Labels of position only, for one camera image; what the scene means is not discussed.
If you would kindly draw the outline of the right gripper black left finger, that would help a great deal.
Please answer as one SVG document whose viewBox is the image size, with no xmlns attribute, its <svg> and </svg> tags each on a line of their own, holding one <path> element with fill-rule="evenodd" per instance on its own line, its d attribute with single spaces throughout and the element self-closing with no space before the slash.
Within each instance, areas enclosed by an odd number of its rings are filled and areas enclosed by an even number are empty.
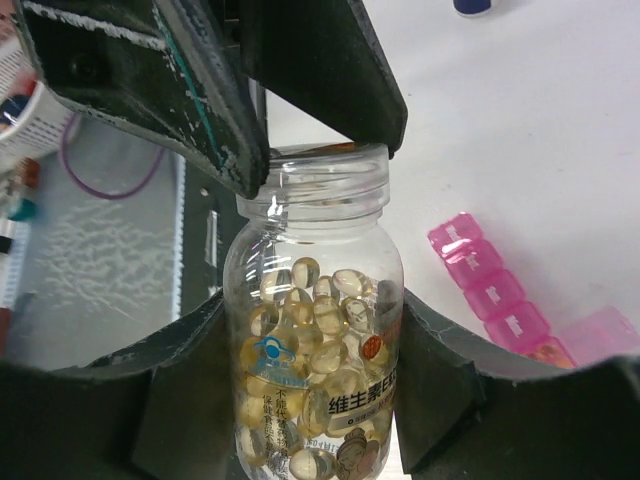
<svg viewBox="0 0 640 480">
<path fill-rule="evenodd" d="M 1 364 L 5 479 L 222 479 L 232 452 L 223 297 L 84 367 Z"/>
</svg>

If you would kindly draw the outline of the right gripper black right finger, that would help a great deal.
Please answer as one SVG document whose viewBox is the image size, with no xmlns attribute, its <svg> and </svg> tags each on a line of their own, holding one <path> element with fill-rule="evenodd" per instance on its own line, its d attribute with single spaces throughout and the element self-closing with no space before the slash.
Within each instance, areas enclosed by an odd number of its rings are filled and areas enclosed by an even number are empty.
<svg viewBox="0 0 640 480">
<path fill-rule="evenodd" d="M 639 360 L 561 369 L 404 298 L 396 428 L 415 479 L 635 479 Z"/>
</svg>

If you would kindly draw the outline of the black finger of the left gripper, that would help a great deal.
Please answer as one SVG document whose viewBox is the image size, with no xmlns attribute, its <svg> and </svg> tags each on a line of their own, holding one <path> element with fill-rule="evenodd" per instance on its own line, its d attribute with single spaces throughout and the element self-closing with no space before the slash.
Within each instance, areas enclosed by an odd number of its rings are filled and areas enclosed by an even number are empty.
<svg viewBox="0 0 640 480">
<path fill-rule="evenodd" d="M 245 1 L 245 72 L 341 135 L 395 154 L 408 120 L 361 1 Z"/>
<path fill-rule="evenodd" d="M 240 67 L 233 1 L 18 1 L 29 60 L 70 110 L 166 147 L 255 197 L 269 144 Z"/>
</svg>

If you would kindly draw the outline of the pink weekly pill organizer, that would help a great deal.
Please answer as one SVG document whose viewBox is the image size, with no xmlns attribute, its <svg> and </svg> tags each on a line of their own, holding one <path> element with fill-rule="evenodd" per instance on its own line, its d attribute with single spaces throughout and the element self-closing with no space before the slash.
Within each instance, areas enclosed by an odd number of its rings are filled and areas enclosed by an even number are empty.
<svg viewBox="0 0 640 480">
<path fill-rule="evenodd" d="M 639 351 L 638 329 L 613 306 L 553 328 L 471 214 L 459 213 L 427 239 L 494 344 L 564 369 Z"/>
</svg>

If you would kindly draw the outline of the amber pill bottle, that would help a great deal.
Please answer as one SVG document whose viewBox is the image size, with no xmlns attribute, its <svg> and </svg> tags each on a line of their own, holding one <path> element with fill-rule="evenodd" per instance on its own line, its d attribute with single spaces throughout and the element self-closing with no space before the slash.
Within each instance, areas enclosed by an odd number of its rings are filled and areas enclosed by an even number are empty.
<svg viewBox="0 0 640 480">
<path fill-rule="evenodd" d="M 223 294 L 250 479 L 374 479 L 386 463 L 404 296 L 389 197 L 387 148 L 344 143 L 275 153 L 237 201 Z"/>
</svg>

